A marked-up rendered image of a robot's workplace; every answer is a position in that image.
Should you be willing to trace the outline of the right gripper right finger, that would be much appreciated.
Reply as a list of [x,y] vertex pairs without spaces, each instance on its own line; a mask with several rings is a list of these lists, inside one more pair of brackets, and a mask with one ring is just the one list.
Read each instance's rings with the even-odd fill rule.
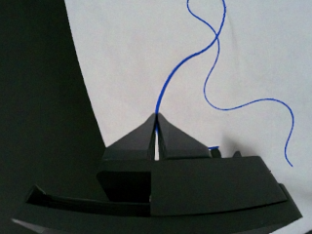
[[209,147],[171,124],[158,112],[159,160],[210,159]]

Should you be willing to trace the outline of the black cable reel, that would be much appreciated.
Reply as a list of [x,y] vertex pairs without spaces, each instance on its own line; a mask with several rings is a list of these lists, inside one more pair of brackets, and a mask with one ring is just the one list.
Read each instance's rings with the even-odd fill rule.
[[[211,149],[210,152],[211,152],[213,158],[222,158],[219,149],[217,149],[217,148]],[[240,151],[236,151],[236,152],[233,154],[233,157],[242,157],[242,156],[241,156],[241,152],[240,152]]]

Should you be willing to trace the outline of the blue cable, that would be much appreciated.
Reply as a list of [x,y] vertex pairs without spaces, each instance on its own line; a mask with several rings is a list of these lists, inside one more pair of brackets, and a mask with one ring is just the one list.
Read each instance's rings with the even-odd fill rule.
[[[195,54],[193,54],[193,55],[191,55],[191,56],[185,58],[184,60],[182,60],[182,61],[174,68],[174,70],[171,72],[171,74],[170,74],[169,77],[167,78],[167,80],[166,80],[166,82],[165,82],[165,84],[164,84],[164,86],[163,86],[163,88],[162,88],[162,91],[161,91],[161,93],[160,93],[160,95],[159,95],[159,97],[158,97],[158,101],[157,101],[156,109],[155,109],[155,113],[156,113],[156,133],[157,133],[157,135],[158,135],[158,112],[159,112],[159,106],[160,106],[160,103],[161,103],[161,99],[162,99],[162,97],[163,97],[163,94],[164,94],[164,92],[165,92],[165,90],[166,90],[166,88],[167,88],[167,86],[168,86],[168,84],[169,84],[171,78],[173,77],[173,75],[175,74],[175,72],[176,72],[187,60],[189,60],[189,59],[191,59],[191,58],[193,58],[193,57],[196,57],[196,56],[198,56],[198,55],[204,53],[207,49],[209,49],[209,48],[214,44],[214,42],[215,42],[216,39],[217,39],[217,43],[218,43],[217,57],[216,57],[216,60],[215,60],[215,62],[214,62],[214,66],[213,66],[213,68],[211,69],[211,71],[210,71],[210,73],[209,73],[209,75],[208,75],[208,77],[207,77],[207,79],[206,79],[205,85],[204,85],[204,96],[205,96],[206,101],[208,101],[207,98],[206,98],[206,95],[205,95],[205,87],[206,87],[207,80],[208,80],[208,78],[209,78],[209,76],[210,76],[212,70],[213,70],[214,67],[215,67],[215,64],[216,64],[216,61],[217,61],[217,58],[218,58],[218,55],[219,55],[219,40],[218,40],[217,37],[219,36],[219,33],[220,33],[220,31],[221,31],[221,29],[222,29],[222,27],[223,27],[224,20],[225,20],[225,13],[226,13],[226,7],[225,7],[225,2],[224,2],[224,0],[222,0],[222,2],[223,2],[223,7],[224,7],[223,19],[222,19],[222,23],[221,23],[220,29],[219,29],[218,33],[216,34],[215,30],[214,30],[207,22],[205,22],[204,20],[198,18],[197,16],[195,16],[195,15],[189,10],[189,7],[188,7],[188,0],[187,0],[187,4],[186,4],[186,5],[187,5],[187,9],[188,9],[189,13],[190,13],[191,15],[193,15],[195,18],[197,18],[197,19],[203,21],[205,24],[207,24],[207,25],[213,30],[213,32],[214,32],[214,34],[215,34],[215,39],[214,39],[213,42],[212,42],[207,48],[205,48],[204,50],[202,50],[202,51],[200,51],[200,52],[198,52],[198,53],[195,53]],[[293,118],[293,112],[291,111],[291,109],[290,109],[285,103],[283,103],[283,102],[280,101],[280,100],[274,99],[274,98],[263,98],[263,99],[258,99],[258,100],[251,101],[251,102],[249,102],[249,103],[246,103],[246,104],[244,104],[244,105],[241,105],[241,106],[238,106],[238,107],[235,107],[235,108],[231,108],[231,109],[220,109],[220,108],[217,108],[217,107],[215,107],[215,106],[213,106],[213,105],[212,105],[212,107],[214,107],[214,108],[216,108],[216,109],[219,109],[219,110],[232,110],[232,109],[236,109],[236,108],[239,108],[239,107],[245,106],[245,105],[247,105],[247,104],[250,104],[250,103],[253,103],[253,102],[256,102],[256,101],[260,101],[260,100],[276,100],[276,101],[279,101],[280,103],[284,104],[284,105],[289,109],[289,111],[290,111],[291,114],[292,114],[292,129],[291,129],[289,138],[288,138],[287,143],[286,143],[286,147],[285,147],[285,156],[286,156],[286,159],[287,159],[288,163],[293,167],[293,165],[289,162],[289,160],[288,160],[288,158],[287,158],[286,150],[287,150],[287,145],[288,145],[289,139],[290,139],[291,134],[292,134],[292,132],[293,132],[294,118]]]

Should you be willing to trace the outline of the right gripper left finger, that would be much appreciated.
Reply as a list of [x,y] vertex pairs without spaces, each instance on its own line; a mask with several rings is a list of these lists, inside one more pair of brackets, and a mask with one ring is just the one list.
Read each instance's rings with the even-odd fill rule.
[[106,158],[155,160],[155,145],[156,113],[152,113],[143,124],[107,146],[101,161]]

